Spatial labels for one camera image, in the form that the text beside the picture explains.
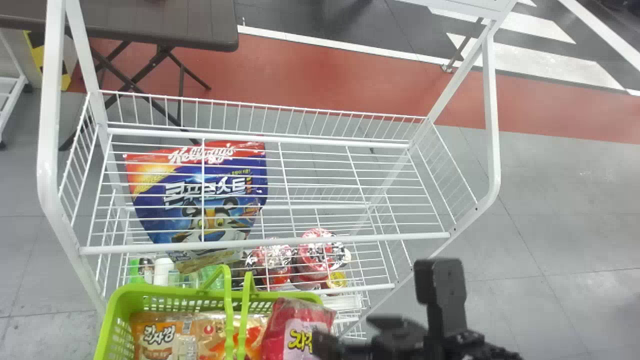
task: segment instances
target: orange snack package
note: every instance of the orange snack package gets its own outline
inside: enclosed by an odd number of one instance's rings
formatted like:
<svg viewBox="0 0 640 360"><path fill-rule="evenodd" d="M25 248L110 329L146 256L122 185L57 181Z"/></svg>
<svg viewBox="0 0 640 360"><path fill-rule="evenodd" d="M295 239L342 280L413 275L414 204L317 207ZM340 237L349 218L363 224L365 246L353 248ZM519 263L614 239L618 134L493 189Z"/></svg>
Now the orange snack package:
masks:
<svg viewBox="0 0 640 360"><path fill-rule="evenodd" d="M261 343L267 317L249 315L246 358L261 358ZM131 316L134 360L224 360L226 316L222 312L143 312ZM240 317L234 316L234 345L237 348Z"/></svg>

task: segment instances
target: shopping cart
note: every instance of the shopping cart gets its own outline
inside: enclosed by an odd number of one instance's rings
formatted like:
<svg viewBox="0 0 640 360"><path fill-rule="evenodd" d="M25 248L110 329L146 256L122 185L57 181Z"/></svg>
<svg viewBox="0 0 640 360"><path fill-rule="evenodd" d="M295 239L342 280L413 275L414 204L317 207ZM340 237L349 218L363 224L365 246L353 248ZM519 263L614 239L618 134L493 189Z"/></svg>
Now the shopping cart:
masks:
<svg viewBox="0 0 640 360"><path fill-rule="evenodd" d="M440 253L491 206L500 187L493 34L515 0L412 2L490 20L426 117L100 90L79 1L49 0L38 196L99 314L106 313L109 296L130 281L132 259L156 258L173 250L298 247L309 242L301 237L306 230L320 227L337 235L332 241L344 244L351 261L341 269L346 287L312 292L334 295L324 297L324 304L337 311L334 332L363 337L364 316L412 278L406 242L437 241L441 245L432 256ZM88 95L73 146L68 157L59 159L61 95L56 69L61 63L65 12ZM434 121L481 53L489 187L477 200ZM106 95L118 96L108 111ZM167 114L158 113L151 100L163 104L167 112L179 108L180 128L171 126ZM152 243L141 225L132 205L124 155L188 146L190 139L203 152L204 143L211 140L265 144L269 196L247 239ZM200 286L193 282L190 286ZM263 287L272 290L268 283ZM289 284L279 290L295 288ZM379 301L372 301L373 292Z"/></svg>

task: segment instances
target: kellogg's logo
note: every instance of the kellogg's logo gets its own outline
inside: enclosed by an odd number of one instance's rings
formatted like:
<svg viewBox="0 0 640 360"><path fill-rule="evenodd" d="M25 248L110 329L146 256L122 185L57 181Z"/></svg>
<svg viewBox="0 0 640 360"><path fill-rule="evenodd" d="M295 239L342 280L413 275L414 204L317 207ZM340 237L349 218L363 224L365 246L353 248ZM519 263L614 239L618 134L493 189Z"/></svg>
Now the kellogg's logo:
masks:
<svg viewBox="0 0 640 360"><path fill-rule="evenodd" d="M182 164L204 159L207 164L219 164L224 160L230 160L236 150L233 147L215 149L203 149L201 147L185 146L167 155L169 164Z"/></svg>

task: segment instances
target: white bottle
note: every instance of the white bottle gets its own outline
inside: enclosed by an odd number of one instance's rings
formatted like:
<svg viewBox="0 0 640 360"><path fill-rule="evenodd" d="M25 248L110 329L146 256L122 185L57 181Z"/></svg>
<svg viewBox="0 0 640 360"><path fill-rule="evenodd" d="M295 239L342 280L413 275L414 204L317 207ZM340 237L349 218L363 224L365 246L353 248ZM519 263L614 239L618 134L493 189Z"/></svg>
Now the white bottle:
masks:
<svg viewBox="0 0 640 360"><path fill-rule="evenodd" d="M154 272L154 285L169 285L169 271L173 270L173 261L170 258L156 259L156 270Z"/></svg>

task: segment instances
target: basket handle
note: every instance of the basket handle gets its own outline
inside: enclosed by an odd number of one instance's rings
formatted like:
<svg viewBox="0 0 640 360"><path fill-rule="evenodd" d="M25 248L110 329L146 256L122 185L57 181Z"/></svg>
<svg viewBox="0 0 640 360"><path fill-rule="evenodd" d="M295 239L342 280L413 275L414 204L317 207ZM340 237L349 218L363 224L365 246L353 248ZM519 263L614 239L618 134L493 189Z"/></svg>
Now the basket handle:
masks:
<svg viewBox="0 0 640 360"><path fill-rule="evenodd" d="M199 291L205 292L209 289L211 284L220 277L224 276L225 282L225 315L227 317L227 324L225 326L225 359L233 360L234 358L234 305L231 302L231 269L227 265L218 265L213 274L206 280L200 287Z"/></svg>
<svg viewBox="0 0 640 360"><path fill-rule="evenodd" d="M256 293L253 274L248 271L244 273L244 284L242 288L242 308L240 310L240 328L238 329L238 350L236 359L244 359L244 344L246 342L246 321L249 314L249 295Z"/></svg>
<svg viewBox="0 0 640 360"><path fill-rule="evenodd" d="M227 291L231 291L231 269L229 268L229 266L224 264L218 265L215 271L213 272L213 274L211 274L211 276L204 283L200 285L198 290L200 291L208 290L211 284L213 284L213 282L217 278L219 278L220 275L224 276L225 296L227 296Z"/></svg>

